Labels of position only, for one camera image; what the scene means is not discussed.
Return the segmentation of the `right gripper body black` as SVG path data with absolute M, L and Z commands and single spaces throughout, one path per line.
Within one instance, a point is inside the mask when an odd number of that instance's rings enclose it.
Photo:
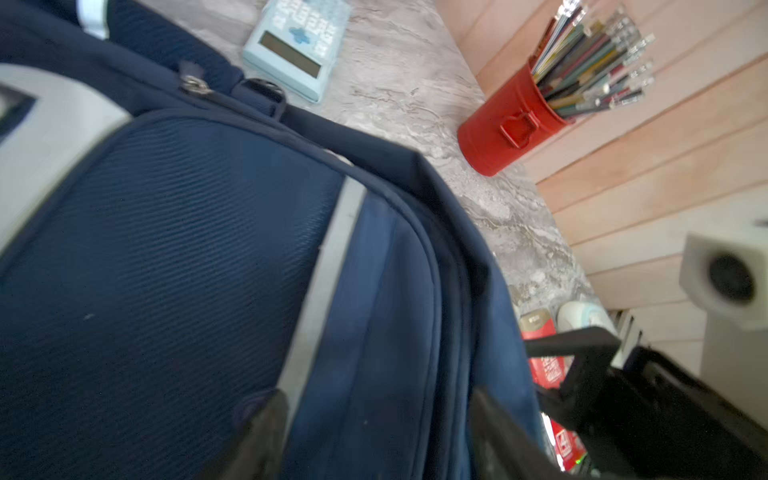
M 565 379 L 539 387 L 543 412 L 575 432 L 603 474 L 637 479 L 764 479 L 767 431 L 665 355 L 600 327 L 529 339 L 529 358 L 571 357 Z

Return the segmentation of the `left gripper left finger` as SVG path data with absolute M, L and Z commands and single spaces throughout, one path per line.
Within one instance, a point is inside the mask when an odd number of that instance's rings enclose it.
M 288 427 L 289 403 L 276 390 L 220 453 L 200 472 L 201 479 L 277 479 Z

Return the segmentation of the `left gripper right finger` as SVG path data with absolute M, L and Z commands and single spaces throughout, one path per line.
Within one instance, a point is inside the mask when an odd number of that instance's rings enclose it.
M 477 479 L 564 478 L 564 473 L 482 388 L 472 391 L 469 425 Z

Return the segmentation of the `navy blue student backpack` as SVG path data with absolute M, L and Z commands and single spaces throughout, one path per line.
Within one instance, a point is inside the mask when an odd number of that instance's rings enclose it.
M 541 450 L 503 275 L 418 152 L 289 106 L 134 1 L 1 5 L 1 475 L 201 479 L 276 390 L 277 479 Z

